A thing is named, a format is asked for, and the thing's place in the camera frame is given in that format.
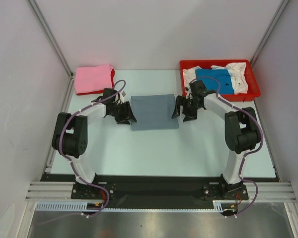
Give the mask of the grey polo shirt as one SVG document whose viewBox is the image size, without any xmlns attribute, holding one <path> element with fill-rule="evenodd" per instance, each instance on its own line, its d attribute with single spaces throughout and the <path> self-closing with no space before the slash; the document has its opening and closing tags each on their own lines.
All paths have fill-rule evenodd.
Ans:
<svg viewBox="0 0 298 238">
<path fill-rule="evenodd" d="M 178 129 L 178 119 L 172 119 L 175 107 L 173 94 L 132 96 L 131 108 L 136 118 L 132 131 Z"/>
</svg>

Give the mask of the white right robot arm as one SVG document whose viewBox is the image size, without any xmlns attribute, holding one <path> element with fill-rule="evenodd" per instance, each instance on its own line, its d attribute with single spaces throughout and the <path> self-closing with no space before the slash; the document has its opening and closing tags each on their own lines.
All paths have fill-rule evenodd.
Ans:
<svg viewBox="0 0 298 238">
<path fill-rule="evenodd" d="M 243 167 L 246 157 L 258 152 L 263 146 L 263 131 L 252 107 L 239 108 L 224 99 L 219 90 L 207 90 L 201 80 L 190 84 L 188 97 L 177 96 L 172 118 L 181 114 L 183 121 L 196 120 L 198 110 L 215 113 L 224 120 L 224 138 L 229 148 L 228 160 L 222 174 L 224 183 L 219 193 L 225 199 L 231 199 L 237 193 L 235 184 L 243 181 Z"/>
</svg>

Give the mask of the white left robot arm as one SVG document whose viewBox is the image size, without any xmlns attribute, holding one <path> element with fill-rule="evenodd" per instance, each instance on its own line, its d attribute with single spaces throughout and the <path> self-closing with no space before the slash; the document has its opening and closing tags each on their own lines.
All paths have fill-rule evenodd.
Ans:
<svg viewBox="0 0 298 238">
<path fill-rule="evenodd" d="M 88 145 L 88 126 L 106 116 L 112 116 L 117 124 L 137 122 L 122 91 L 106 88 L 103 95 L 75 113 L 59 113 L 52 138 L 53 149 L 69 162 L 75 180 L 84 184 L 82 191 L 89 198 L 99 194 L 100 186 L 93 182 L 96 172 L 83 155 Z"/>
</svg>

